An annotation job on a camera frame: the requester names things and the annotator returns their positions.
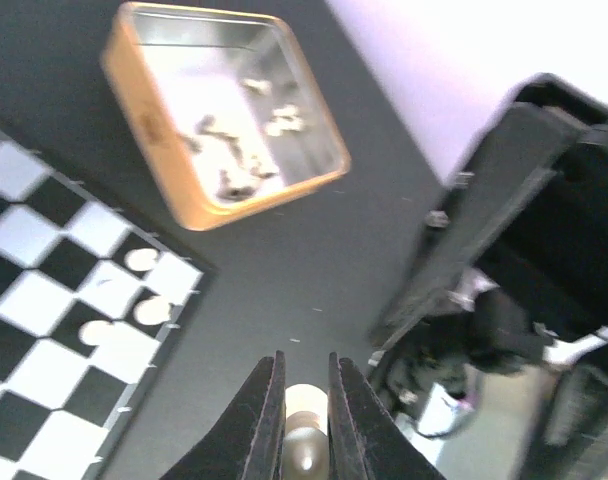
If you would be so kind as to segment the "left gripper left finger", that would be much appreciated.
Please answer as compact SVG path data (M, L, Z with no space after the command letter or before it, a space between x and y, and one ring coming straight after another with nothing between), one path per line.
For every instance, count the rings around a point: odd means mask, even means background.
M281 478L285 385L284 353L261 358L209 432L161 478Z

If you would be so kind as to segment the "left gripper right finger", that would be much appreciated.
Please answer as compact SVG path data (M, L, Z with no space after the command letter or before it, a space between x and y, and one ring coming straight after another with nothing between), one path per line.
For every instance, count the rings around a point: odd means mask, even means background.
M406 439L356 364L329 356L332 479L433 480L443 475Z

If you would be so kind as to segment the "white chess pawn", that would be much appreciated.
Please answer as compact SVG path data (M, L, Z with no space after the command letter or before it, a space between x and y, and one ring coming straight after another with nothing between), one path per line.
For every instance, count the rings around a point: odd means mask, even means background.
M282 445L283 479L329 478L328 397L311 384L285 390L286 422Z

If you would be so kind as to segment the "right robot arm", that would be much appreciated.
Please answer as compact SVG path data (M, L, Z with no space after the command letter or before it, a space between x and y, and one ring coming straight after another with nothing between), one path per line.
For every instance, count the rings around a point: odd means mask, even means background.
M521 84L424 220L408 278L369 337L395 419L446 440L483 379L598 344L535 410L520 479L608 479L608 106L550 73Z

